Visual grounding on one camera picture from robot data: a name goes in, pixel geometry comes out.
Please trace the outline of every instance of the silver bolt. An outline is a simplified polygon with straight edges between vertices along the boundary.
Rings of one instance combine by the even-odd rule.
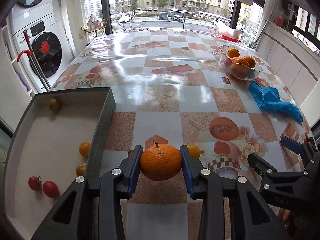
[[[208,169],[202,169],[202,170],[201,170],[201,173],[202,173],[203,175],[209,175],[209,174],[211,173],[211,171],[208,170]]]
[[[121,169],[113,169],[113,170],[111,171],[111,173],[112,173],[113,175],[119,175],[119,174],[121,173]]]
[[[78,183],[84,182],[84,176],[77,177],[76,182],[78,182]]]
[[[239,181],[240,183],[246,183],[246,182],[247,182],[247,178],[244,177],[244,176],[240,176],[240,177],[238,178],[238,181]]]

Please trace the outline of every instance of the street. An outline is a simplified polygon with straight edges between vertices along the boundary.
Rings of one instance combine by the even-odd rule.
[[[119,21],[113,20],[112,25],[119,32],[129,32],[139,28],[159,27],[163,29],[183,28],[183,20],[181,22],[173,21],[168,17],[168,20],[159,20],[159,17],[139,17],[134,18],[128,23],[119,23]],[[186,19],[184,29],[186,31],[200,32],[200,33],[217,33],[215,25],[209,22]]]

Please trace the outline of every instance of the transparent fruit bowl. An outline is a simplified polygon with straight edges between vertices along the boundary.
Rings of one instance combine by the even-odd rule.
[[[240,80],[250,81],[258,77],[262,71],[261,65],[256,61],[255,67],[249,68],[246,65],[233,63],[231,58],[227,54],[229,47],[236,48],[240,53],[240,57],[251,56],[249,52],[239,49],[238,46],[220,46],[219,60],[224,71],[230,73],[231,75]]]

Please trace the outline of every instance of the curtain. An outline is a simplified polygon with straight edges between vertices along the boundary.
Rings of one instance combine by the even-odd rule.
[[[257,38],[260,36],[260,34],[263,31],[263,27],[270,20],[272,11],[278,4],[279,0],[265,0],[264,7],[263,7],[263,13],[262,17],[258,26],[258,31],[255,37],[255,42],[257,42]]]
[[[77,57],[90,42],[88,35],[79,39],[81,27],[86,25],[84,0],[61,0],[61,17],[71,48],[75,57]]]

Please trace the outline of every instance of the blue glove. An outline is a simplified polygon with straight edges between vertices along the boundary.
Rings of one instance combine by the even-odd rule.
[[[275,112],[285,113],[297,122],[303,122],[303,117],[299,108],[290,102],[281,101],[279,91],[276,88],[263,88],[257,82],[252,81],[249,86],[249,91],[259,107]]]

